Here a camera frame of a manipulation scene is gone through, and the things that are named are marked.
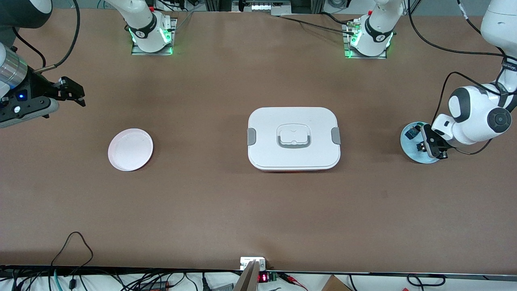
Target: white bracket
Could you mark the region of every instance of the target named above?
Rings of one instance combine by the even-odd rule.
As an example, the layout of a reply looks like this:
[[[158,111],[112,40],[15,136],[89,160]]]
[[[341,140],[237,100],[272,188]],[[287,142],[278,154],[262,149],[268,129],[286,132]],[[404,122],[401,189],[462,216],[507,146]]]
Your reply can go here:
[[[266,270],[266,259],[263,257],[240,257],[240,270],[243,271],[249,262],[256,260],[260,266],[260,271]]]

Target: tabletop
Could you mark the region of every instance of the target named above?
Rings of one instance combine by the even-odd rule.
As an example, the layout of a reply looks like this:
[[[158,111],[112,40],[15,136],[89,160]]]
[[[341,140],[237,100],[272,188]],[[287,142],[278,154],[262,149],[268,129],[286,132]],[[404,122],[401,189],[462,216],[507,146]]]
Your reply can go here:
[[[339,28],[326,16],[294,17]],[[462,17],[415,23],[439,45],[496,52]],[[52,63],[74,28],[75,12],[56,9],[20,34]],[[516,130],[478,155],[451,152],[432,165],[412,162],[399,144],[406,124],[431,120],[449,72],[490,82],[499,58],[432,48],[406,17],[386,60],[346,59],[339,33],[262,13],[195,12],[171,56],[130,55],[123,28],[117,11],[82,9],[70,58],[44,75],[83,85],[86,107],[61,102],[49,119],[2,129],[0,264],[48,265],[78,230],[92,266],[235,269],[254,255],[277,270],[517,273]],[[468,84],[452,77],[446,100]],[[250,164],[248,117],[278,106],[336,115],[334,168],[272,173]],[[155,144],[134,172],[107,156],[128,128]],[[88,256],[75,237],[56,263]]]

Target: light blue plate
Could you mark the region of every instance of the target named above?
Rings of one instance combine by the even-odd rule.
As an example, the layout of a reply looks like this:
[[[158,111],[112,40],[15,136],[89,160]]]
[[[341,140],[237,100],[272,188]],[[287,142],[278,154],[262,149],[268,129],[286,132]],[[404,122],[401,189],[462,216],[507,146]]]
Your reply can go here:
[[[422,134],[418,134],[414,139],[409,139],[407,136],[405,136],[405,133],[413,126],[424,126],[426,125],[426,122],[412,122],[406,125],[406,127],[402,130],[402,133],[400,134],[400,146],[402,147],[402,150],[404,153],[415,162],[419,162],[421,164],[432,164],[439,159],[429,157],[426,151],[421,152],[417,150],[417,144],[423,142],[423,136]]]

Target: white plate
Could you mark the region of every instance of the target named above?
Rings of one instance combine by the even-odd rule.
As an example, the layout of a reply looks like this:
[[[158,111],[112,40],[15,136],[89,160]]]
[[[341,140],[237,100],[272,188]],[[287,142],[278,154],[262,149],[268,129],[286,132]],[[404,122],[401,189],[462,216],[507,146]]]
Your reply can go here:
[[[151,136],[138,128],[126,129],[116,135],[108,148],[110,163],[121,171],[140,169],[153,154]]]

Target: silver metal cylinder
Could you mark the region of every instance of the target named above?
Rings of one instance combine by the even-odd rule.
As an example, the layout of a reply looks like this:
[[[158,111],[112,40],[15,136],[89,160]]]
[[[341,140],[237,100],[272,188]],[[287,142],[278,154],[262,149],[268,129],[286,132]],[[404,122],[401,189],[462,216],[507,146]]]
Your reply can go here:
[[[11,51],[5,45],[2,46],[3,47],[0,47],[0,62],[2,59],[4,59],[4,62],[0,67],[0,81],[8,84],[11,89],[13,89],[25,79],[27,75],[27,64],[15,52]]]

